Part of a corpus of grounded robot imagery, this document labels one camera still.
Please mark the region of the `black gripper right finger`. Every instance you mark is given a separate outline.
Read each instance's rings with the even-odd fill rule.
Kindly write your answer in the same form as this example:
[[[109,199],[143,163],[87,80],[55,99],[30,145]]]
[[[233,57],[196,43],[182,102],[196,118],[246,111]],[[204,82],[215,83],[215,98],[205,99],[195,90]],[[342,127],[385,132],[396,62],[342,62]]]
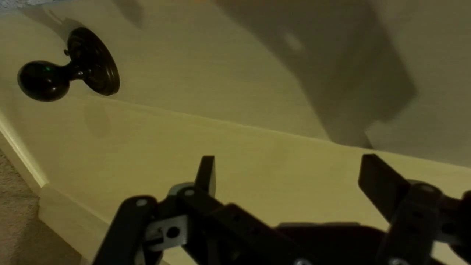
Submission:
[[[433,199],[441,195],[430,185],[408,182],[377,155],[363,157],[358,186],[388,221],[395,218],[411,191],[423,192]]]

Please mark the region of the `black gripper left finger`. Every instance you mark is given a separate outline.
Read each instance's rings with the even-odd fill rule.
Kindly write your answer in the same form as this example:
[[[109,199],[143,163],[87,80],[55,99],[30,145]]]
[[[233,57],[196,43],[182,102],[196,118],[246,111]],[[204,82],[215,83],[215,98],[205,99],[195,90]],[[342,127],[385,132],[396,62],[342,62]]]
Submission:
[[[215,174],[215,158],[204,157],[193,183],[180,183],[176,185],[168,195],[176,196],[184,189],[196,189],[205,192],[210,196],[217,193],[217,174]]]

